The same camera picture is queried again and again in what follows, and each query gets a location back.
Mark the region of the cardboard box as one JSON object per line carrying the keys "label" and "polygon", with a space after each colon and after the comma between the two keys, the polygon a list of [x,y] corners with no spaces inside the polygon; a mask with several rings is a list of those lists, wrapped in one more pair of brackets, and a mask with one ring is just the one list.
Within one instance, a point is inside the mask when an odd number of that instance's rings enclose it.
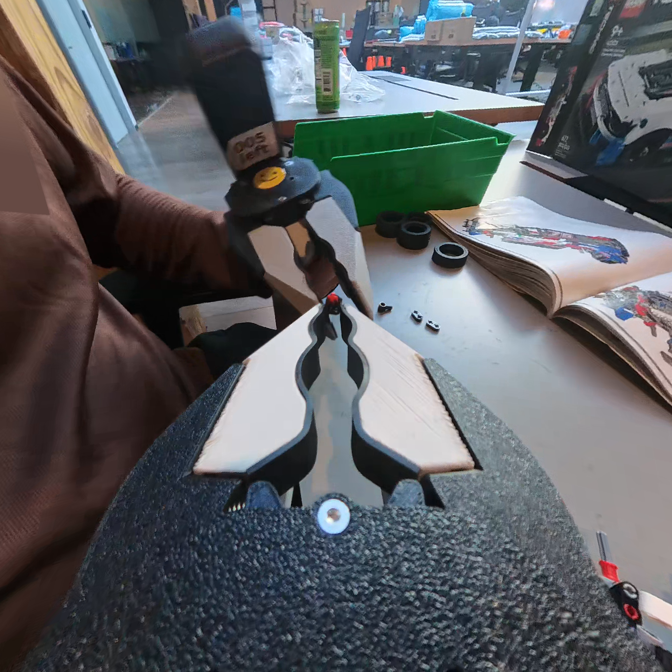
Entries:
{"label": "cardboard box", "polygon": [[476,18],[456,17],[426,21],[424,41],[436,46],[464,46],[472,42]]}

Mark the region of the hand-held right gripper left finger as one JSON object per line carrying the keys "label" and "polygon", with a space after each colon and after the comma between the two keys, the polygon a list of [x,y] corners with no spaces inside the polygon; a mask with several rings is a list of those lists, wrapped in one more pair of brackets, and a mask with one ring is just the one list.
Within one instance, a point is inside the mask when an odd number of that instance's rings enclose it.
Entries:
{"label": "hand-held right gripper left finger", "polygon": [[242,365],[193,466],[195,476],[265,481],[282,496],[315,465],[308,390],[320,373],[329,314],[318,304]]}

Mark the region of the orange cones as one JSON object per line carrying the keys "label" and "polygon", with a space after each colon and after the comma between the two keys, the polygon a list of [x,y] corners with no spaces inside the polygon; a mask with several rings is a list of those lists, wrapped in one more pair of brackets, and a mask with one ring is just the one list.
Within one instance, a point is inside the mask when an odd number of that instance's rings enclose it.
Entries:
{"label": "orange cones", "polygon": [[404,48],[372,48],[363,55],[364,71],[409,73],[408,53]]}

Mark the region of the instruction booklet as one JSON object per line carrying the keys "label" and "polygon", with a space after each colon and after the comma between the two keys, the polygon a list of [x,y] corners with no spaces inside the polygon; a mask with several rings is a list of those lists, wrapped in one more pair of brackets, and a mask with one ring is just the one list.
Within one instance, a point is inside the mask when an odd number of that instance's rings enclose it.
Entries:
{"label": "instruction booklet", "polygon": [[428,212],[550,319],[608,346],[671,405],[671,238],[557,214],[525,197]]}

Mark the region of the green drink can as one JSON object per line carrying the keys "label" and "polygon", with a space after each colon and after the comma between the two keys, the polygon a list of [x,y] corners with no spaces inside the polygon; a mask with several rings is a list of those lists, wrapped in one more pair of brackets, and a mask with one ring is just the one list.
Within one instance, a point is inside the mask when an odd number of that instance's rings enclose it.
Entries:
{"label": "green drink can", "polygon": [[316,110],[334,113],[340,107],[340,24],[324,20],[313,30]]}

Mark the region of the green plastic bin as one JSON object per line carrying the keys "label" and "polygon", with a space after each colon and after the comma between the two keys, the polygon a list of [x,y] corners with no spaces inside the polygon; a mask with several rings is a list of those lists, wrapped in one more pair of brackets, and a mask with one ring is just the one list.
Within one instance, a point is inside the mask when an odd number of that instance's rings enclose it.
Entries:
{"label": "green plastic bin", "polygon": [[302,122],[294,156],[348,187],[358,223],[383,211],[478,206],[514,136],[452,113],[406,113]]}

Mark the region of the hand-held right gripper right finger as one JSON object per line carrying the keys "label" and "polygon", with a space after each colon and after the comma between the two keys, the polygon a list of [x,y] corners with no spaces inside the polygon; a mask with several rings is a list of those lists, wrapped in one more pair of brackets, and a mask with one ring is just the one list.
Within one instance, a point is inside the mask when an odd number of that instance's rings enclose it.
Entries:
{"label": "hand-held right gripper right finger", "polygon": [[357,470],[389,495],[404,480],[473,471],[476,458],[424,358],[354,307],[342,307],[340,322],[356,385],[351,454]]}

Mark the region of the wood-edged white table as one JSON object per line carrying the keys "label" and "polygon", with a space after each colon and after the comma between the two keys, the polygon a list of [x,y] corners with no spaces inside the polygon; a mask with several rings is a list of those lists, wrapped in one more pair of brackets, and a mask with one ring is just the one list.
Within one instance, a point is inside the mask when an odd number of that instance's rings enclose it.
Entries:
{"label": "wood-edged white table", "polygon": [[321,114],[314,104],[290,104],[289,96],[271,94],[277,130],[280,136],[292,138],[298,123],[324,121],[333,118],[361,118],[406,113],[426,116],[442,111],[476,122],[496,126],[508,122],[535,122],[543,104],[532,100],[503,96],[471,88],[446,85],[407,75],[373,71],[365,72],[384,91],[375,101],[341,100],[335,113]]}

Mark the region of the partly built toy car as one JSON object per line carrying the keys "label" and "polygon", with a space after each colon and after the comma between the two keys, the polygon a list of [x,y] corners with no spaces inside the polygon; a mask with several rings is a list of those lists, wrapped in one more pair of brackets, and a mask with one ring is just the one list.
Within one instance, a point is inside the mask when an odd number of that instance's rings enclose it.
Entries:
{"label": "partly built toy car", "polygon": [[629,581],[621,580],[617,565],[612,560],[608,537],[605,532],[595,533],[599,567],[603,582],[640,640],[664,667],[671,670],[671,603],[640,591]]}

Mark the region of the person's left forearm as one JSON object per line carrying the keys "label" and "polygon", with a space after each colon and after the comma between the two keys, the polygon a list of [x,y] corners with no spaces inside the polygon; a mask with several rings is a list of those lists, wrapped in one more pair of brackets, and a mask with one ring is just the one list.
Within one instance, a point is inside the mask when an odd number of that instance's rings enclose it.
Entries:
{"label": "person's left forearm", "polygon": [[148,278],[202,286],[232,298],[270,288],[229,240],[225,217],[108,171],[78,215],[92,262]]}

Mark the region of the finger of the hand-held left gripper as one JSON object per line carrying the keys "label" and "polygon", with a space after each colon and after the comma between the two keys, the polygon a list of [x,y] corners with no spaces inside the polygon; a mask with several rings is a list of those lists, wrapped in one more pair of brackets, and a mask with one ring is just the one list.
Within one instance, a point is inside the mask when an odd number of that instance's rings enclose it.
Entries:
{"label": "finger of the hand-held left gripper", "polygon": [[303,315],[321,301],[307,281],[294,241],[283,226],[262,225],[247,238],[263,270],[265,283]]}
{"label": "finger of the hand-held left gripper", "polygon": [[374,317],[374,298],[364,241],[332,197],[318,200],[305,220],[317,249],[332,264],[341,290],[369,319]]}

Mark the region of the long wooden workbench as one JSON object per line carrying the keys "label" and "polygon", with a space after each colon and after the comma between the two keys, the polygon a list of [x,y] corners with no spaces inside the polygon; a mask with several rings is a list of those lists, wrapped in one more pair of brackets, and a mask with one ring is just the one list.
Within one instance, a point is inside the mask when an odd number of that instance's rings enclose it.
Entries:
{"label": "long wooden workbench", "polygon": [[548,94],[552,86],[549,83],[542,89],[535,84],[544,55],[561,55],[570,44],[570,38],[529,36],[481,38],[464,46],[373,40],[364,43],[363,55],[372,48],[404,48],[409,57],[409,77],[510,97],[536,97]]}

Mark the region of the blue plastic bags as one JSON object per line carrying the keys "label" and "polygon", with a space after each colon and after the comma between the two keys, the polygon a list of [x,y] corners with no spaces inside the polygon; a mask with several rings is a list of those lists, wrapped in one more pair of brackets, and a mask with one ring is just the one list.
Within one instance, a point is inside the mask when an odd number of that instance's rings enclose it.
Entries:
{"label": "blue plastic bags", "polygon": [[424,12],[413,17],[413,22],[399,28],[399,40],[424,40],[426,21],[446,20],[462,16],[473,16],[475,5],[469,1],[422,1],[419,7]]}

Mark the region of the toy car set box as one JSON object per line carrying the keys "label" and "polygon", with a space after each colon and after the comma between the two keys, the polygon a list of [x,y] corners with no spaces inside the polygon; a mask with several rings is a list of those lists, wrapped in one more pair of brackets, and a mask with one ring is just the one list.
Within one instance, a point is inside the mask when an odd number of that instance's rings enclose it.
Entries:
{"label": "toy car set box", "polygon": [[671,228],[671,2],[588,1],[527,150]]}

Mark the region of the clear plastic bag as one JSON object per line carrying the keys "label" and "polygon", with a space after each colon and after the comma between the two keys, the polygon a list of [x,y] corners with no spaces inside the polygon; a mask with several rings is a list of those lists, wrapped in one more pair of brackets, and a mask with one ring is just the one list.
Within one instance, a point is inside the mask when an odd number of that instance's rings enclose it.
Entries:
{"label": "clear plastic bag", "polygon": [[[316,104],[313,40],[298,28],[281,26],[269,62],[271,88],[289,104]],[[339,53],[341,102],[363,104],[384,98],[384,90]]]}

